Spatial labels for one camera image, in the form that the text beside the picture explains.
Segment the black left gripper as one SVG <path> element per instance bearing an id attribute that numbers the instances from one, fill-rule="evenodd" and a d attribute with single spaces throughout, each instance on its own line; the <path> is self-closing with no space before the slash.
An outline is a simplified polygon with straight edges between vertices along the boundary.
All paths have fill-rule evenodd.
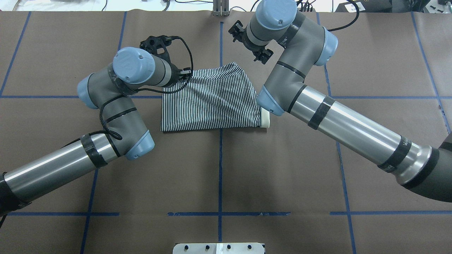
<path id="1" fill-rule="evenodd" d="M 192 66 L 184 69 L 179 69 L 171 63 L 171 87 L 175 86 L 179 82 L 184 82 L 192 76 Z"/>

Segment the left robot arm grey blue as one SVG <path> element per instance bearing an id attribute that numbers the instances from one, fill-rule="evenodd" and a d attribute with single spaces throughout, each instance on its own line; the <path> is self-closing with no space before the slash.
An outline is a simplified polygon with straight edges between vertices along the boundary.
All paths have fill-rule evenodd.
<path id="1" fill-rule="evenodd" d="M 1 175 L 1 215 L 22 209 L 32 201 L 87 173 L 126 157 L 137 159 L 155 143 L 131 100 L 151 86 L 169 88 L 188 82 L 193 66 L 179 69 L 168 53 L 126 47 L 112 63 L 90 74 L 77 86 L 79 99 L 100 111 L 102 130 L 84 134 L 31 163 Z"/>

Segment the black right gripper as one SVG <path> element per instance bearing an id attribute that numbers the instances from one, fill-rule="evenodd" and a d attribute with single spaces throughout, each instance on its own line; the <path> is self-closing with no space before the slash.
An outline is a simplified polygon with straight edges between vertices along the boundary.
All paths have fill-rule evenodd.
<path id="1" fill-rule="evenodd" d="M 252 36 L 253 34 L 250 30 L 245 30 L 242 35 L 243 44 L 245 48 L 250 50 L 255 56 L 253 61 L 260 61 L 262 64 L 266 64 L 267 61 L 273 56 L 273 51 L 266 48 L 268 42 L 254 42 L 257 39 L 254 38 L 252 40 Z"/>

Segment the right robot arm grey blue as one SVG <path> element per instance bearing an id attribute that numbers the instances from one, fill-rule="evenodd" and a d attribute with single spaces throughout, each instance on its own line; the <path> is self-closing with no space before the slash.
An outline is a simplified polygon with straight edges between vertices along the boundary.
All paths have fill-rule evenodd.
<path id="1" fill-rule="evenodd" d="M 265 64 L 271 41 L 284 48 L 256 102 L 270 113 L 284 113 L 343 144 L 395 176 L 397 183 L 437 201 L 452 200 L 451 135 L 439 148 L 420 146 L 305 84 L 313 66 L 334 55 L 337 37 L 307 18 L 294 0 L 262 0 L 247 26 L 228 31 Z"/>

